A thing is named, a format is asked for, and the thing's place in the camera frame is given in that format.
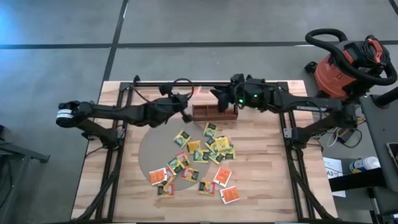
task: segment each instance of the gray circular mat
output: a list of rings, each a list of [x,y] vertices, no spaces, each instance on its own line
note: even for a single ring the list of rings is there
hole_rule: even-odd
[[[201,140],[203,148],[207,149],[205,142],[208,140],[208,137],[203,136],[203,128],[194,122],[185,124],[182,119],[170,119],[167,124],[160,125],[157,128],[150,128],[142,138],[138,152],[139,167],[147,180],[150,180],[150,171],[167,167],[167,162],[173,159],[176,153],[181,151],[185,151],[189,156],[189,166],[199,170],[198,181],[205,176],[210,163],[213,161],[209,160],[207,164],[193,162],[193,156],[188,153],[187,147],[184,146],[181,148],[173,142],[174,137],[182,129],[191,135],[192,138],[190,141]],[[173,181],[175,190],[187,189],[195,184],[181,179],[181,173],[178,173]]]

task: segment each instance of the wooden table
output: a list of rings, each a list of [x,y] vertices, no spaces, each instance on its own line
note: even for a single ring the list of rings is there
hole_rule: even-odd
[[[306,96],[304,82],[287,81],[293,95]],[[115,105],[120,82],[105,82],[99,104]],[[148,99],[161,97],[156,87],[142,87],[138,90]],[[188,88],[174,88],[180,93]],[[144,101],[133,94],[132,103]],[[216,98],[209,88],[202,88],[199,95],[189,101],[195,105],[216,104]],[[295,111],[297,126],[313,122],[310,112]],[[171,119],[180,119],[175,115]],[[104,127],[111,127],[112,121],[96,119]],[[219,189],[214,197],[197,193],[198,184],[175,192],[174,198],[157,198],[156,188],[142,174],[138,164],[138,150],[141,139],[150,127],[128,126],[123,163],[115,204],[114,222],[273,222],[297,221],[285,148],[281,134],[279,115],[270,112],[260,113],[245,108],[239,111],[237,121],[216,122],[220,134],[227,135],[236,146],[236,160],[222,161],[221,166],[229,168],[233,174],[228,186],[236,185],[241,199],[224,205]],[[90,142],[88,152],[101,146],[99,141]],[[78,217],[98,193],[103,175],[106,150],[91,154],[84,163],[80,184],[72,212]],[[304,150],[310,188],[326,210],[337,217],[335,204],[318,146]],[[213,179],[219,165],[210,161],[206,174]],[[300,193],[305,217],[305,200]],[[108,203],[105,201],[106,215]]]

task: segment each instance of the red shop vacuum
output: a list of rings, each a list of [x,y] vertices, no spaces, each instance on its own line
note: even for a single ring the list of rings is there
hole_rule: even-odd
[[[339,43],[315,39],[317,35],[333,35]],[[373,36],[364,41],[350,41],[340,30],[317,29],[309,32],[305,40],[330,52],[319,63],[305,66],[314,73],[319,92],[316,97],[337,98],[347,103],[355,102],[374,85],[386,86],[397,81],[397,72],[391,64],[388,50]],[[385,71],[386,78],[381,77]]]

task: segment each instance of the gray floor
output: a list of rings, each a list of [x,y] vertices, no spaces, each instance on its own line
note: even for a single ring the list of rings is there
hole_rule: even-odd
[[[122,1],[2,0],[0,45],[110,44]],[[368,34],[398,40],[397,24],[388,0],[130,0],[119,42],[301,42],[308,31],[322,27],[341,29],[353,40]],[[398,68],[398,46],[387,48]],[[48,164],[31,164],[13,223],[70,218],[87,142],[77,129],[55,124],[57,105],[96,101],[108,55],[109,49],[0,50],[0,124],[8,128],[7,140],[51,154]],[[308,94],[314,95],[317,87],[303,66],[325,55],[300,46],[118,49],[110,80],[132,80],[134,75],[143,80],[225,80],[250,73],[267,80],[305,80]],[[336,144],[325,147],[324,156],[375,155],[366,125],[360,129],[364,137],[358,147]],[[370,221],[364,192],[347,194],[335,199],[339,217]]]

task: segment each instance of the vacuum hose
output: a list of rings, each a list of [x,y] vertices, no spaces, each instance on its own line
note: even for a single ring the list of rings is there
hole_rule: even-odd
[[[366,80],[368,82],[374,83],[375,85],[382,86],[391,85],[397,81],[397,72],[390,60],[386,63],[386,66],[384,66],[384,71],[386,72],[387,78],[374,77],[354,68],[344,57],[341,50],[333,44],[313,38],[316,35],[322,34],[334,35],[340,42],[347,40],[347,36],[342,31],[337,29],[316,29],[306,34],[305,41],[307,41],[309,44],[329,51],[339,67],[345,69],[350,75],[360,80]]]

